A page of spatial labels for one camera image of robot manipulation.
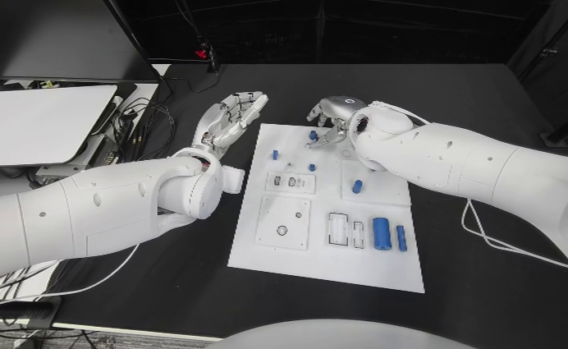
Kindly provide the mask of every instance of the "black table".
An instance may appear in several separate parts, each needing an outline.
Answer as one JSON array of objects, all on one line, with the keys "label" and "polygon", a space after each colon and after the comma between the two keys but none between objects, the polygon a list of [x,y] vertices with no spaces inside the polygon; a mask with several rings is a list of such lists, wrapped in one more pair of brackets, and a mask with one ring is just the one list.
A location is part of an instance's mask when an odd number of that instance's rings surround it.
[{"label": "black table", "polygon": [[[177,122],[170,153],[188,146],[209,105],[252,90],[268,94],[268,105],[221,161],[245,170],[260,122],[307,126],[308,110],[337,94],[369,103],[380,99],[432,122],[543,148],[537,133],[549,125],[501,65],[229,65],[221,70],[219,85],[200,94],[181,80],[170,81]],[[214,80],[201,66],[172,66],[167,76],[185,77],[194,89]],[[148,147],[167,136],[162,120]],[[565,347],[568,269],[494,250],[467,233],[462,199],[412,185],[410,197],[425,294],[229,268],[240,193],[223,195],[209,219],[144,243],[99,287],[63,298],[56,323],[223,338],[288,320],[340,318],[397,324],[478,348]],[[563,259],[529,223],[480,203],[478,214],[490,235]],[[80,260],[59,288],[95,282],[126,254]]]}]

